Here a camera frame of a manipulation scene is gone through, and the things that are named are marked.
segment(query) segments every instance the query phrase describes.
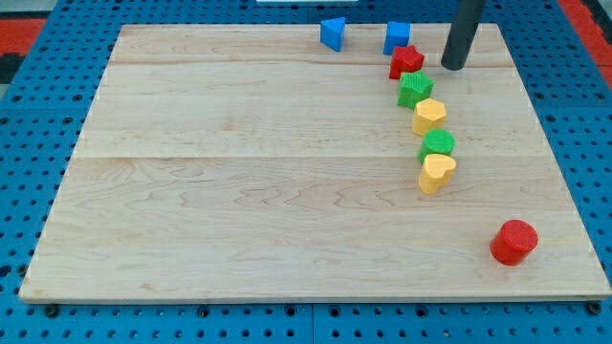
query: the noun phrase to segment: red star-shaped block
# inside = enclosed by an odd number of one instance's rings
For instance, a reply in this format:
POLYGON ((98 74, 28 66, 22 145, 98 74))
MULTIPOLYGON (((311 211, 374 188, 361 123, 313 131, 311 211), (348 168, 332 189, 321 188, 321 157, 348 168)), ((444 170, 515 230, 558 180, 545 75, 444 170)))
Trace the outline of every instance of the red star-shaped block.
POLYGON ((399 79, 404 72, 414 73, 423 68, 425 56, 413 46, 395 47, 391 57, 391 71, 389 78, 399 79))

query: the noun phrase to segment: toy block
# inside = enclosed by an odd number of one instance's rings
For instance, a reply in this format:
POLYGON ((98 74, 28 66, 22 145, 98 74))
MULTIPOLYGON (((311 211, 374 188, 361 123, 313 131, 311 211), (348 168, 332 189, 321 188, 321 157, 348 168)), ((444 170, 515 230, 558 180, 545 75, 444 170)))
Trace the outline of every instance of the toy block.
POLYGON ((321 21, 321 43, 335 52, 340 52, 344 43, 344 25, 346 18, 335 18, 321 21))
POLYGON ((414 73, 423 68, 425 56, 413 46, 395 47, 391 56, 389 78, 399 79, 403 72, 414 73))
POLYGON ((509 220, 491 240, 493 257, 507 266, 519 265, 537 246, 536 230, 520 220, 509 220))
POLYGON ((450 156, 455 147, 455 138, 444 129, 431 129, 423 137, 423 143, 419 149, 419 161, 425 162, 425 157, 429 154, 442 154, 450 156))
POLYGON ((410 24, 388 22, 386 24, 386 36, 384 38, 384 48, 382 53, 391 55, 393 48, 405 47, 410 40, 410 24))
POLYGON ((427 98, 417 103, 412 115, 412 131, 424 136, 429 130, 442 128, 447 109, 442 101, 427 98))
POLYGON ((449 156, 429 154, 425 157, 421 174, 419 175, 421 190, 427 195, 435 194, 441 186, 450 182, 456 167, 457 162, 449 156))
POLYGON ((402 73, 398 84, 398 105, 414 110, 416 104, 429 98, 434 82, 423 71, 402 73))

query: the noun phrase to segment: blue pegboard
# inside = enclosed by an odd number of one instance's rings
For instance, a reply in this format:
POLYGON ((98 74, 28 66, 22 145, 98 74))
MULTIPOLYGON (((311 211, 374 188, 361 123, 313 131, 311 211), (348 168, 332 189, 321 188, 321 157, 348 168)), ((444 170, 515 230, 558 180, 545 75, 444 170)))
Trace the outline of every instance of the blue pegboard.
MULTIPOLYGON (((450 22, 456 1, 60 0, 0 103, 0 343, 610 342, 612 303, 51 306, 17 297, 122 24, 450 22)), ((608 277, 612 96, 553 1, 490 0, 608 277)))

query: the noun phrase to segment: blue block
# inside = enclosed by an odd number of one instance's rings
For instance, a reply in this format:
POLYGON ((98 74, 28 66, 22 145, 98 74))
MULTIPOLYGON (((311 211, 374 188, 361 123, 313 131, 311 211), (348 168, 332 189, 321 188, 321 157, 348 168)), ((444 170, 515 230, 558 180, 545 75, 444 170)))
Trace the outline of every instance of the blue block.
POLYGON ((339 52, 344 42, 344 24, 344 17, 321 21, 321 43, 339 52))
POLYGON ((406 47, 410 40, 410 24, 388 22, 386 24, 386 37, 384 38, 383 54, 393 54, 393 48, 406 47))

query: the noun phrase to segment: black cylinder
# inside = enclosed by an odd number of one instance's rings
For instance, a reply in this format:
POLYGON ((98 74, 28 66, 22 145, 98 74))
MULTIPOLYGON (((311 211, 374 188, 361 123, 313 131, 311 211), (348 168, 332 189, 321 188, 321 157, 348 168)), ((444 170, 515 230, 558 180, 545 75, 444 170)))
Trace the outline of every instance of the black cylinder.
POLYGON ((450 26, 447 45, 442 54, 442 66, 458 71, 466 65, 471 42, 474 40, 482 10, 487 0, 459 0, 455 21, 450 26))

